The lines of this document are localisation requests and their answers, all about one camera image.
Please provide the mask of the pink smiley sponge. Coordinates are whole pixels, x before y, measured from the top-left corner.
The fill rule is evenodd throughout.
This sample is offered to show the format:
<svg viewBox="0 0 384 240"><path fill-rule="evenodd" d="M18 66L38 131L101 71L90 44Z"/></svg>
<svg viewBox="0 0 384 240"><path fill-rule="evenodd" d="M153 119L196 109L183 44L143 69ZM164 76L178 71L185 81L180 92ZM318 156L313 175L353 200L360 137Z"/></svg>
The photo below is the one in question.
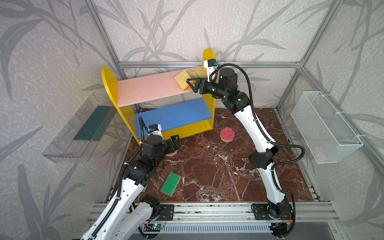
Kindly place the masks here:
<svg viewBox="0 0 384 240"><path fill-rule="evenodd" d="M236 135L235 131L232 128L228 128L228 127L222 129L220 132L221 140L227 143L233 141L235 138L235 135Z"/></svg>
<svg viewBox="0 0 384 240"><path fill-rule="evenodd" d="M173 152L173 153L170 153L170 154L166 154L166 156L168 156L168 157L174 156L174 155L176 155L176 154L177 154L177 152L178 152L178 151L175 151L175 152Z"/></svg>

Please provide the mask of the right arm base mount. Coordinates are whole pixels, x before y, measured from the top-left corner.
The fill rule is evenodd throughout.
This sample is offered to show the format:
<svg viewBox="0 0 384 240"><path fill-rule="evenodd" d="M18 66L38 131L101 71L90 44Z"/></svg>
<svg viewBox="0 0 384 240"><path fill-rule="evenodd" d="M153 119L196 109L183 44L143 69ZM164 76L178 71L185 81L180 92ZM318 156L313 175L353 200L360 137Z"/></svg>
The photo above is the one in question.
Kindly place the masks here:
<svg viewBox="0 0 384 240"><path fill-rule="evenodd" d="M251 204L251 211L255 220L290 220L292 218L293 208L290 204L284 202L278 205L273 203Z"/></svg>

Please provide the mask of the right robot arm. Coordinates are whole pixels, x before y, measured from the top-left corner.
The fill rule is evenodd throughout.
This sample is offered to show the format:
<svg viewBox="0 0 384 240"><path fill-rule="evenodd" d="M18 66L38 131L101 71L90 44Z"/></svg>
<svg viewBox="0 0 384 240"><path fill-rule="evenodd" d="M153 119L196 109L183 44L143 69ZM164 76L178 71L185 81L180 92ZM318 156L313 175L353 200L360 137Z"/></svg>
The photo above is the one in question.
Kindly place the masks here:
<svg viewBox="0 0 384 240"><path fill-rule="evenodd" d="M290 204L283 193L274 169L274 155L279 151L276 143L262 126L254 109L252 87L247 73L238 67L246 78L249 94L238 90L238 75L231 68L215 70L215 80L208 78L187 79L186 83L194 93L209 94L222 100L225 107L242 123L251 137L256 150L249 155L249 161L259 172L267 193L267 213L272 219L280 219L290 210Z"/></svg>

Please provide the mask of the green sponge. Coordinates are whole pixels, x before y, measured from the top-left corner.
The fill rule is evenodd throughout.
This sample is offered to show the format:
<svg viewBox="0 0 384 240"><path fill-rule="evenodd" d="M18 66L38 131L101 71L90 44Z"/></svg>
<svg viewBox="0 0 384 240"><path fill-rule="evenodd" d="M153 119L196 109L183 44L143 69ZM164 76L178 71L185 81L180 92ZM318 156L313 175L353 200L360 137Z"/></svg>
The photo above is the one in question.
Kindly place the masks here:
<svg viewBox="0 0 384 240"><path fill-rule="evenodd" d="M164 182L162 188L161 188L161 193L164 193L168 196L172 196L173 193L175 192L179 182L181 180L181 176L175 173L170 173Z"/></svg>

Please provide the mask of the orange yellow sponge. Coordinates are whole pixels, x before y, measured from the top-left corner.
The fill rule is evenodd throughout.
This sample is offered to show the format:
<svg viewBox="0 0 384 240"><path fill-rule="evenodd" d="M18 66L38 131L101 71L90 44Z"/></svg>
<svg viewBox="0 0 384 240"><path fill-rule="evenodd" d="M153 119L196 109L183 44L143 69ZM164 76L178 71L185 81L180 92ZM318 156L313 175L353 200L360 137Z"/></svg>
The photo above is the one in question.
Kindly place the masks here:
<svg viewBox="0 0 384 240"><path fill-rule="evenodd" d="M180 88L185 91L189 88L189 84L187 83L187 79L190 79L190 75L186 71L182 71L177 76L175 76L176 82L179 84Z"/></svg>

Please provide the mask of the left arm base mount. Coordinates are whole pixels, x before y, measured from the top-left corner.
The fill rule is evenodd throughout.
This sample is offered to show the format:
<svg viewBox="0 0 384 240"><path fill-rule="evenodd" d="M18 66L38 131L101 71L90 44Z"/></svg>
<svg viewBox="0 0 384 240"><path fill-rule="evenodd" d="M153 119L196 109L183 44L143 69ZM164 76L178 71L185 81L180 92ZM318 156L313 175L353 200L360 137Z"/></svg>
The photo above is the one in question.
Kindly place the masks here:
<svg viewBox="0 0 384 240"><path fill-rule="evenodd" d="M173 204L159 204L151 207L151 210L150 221L172 221L174 219L175 205Z"/></svg>

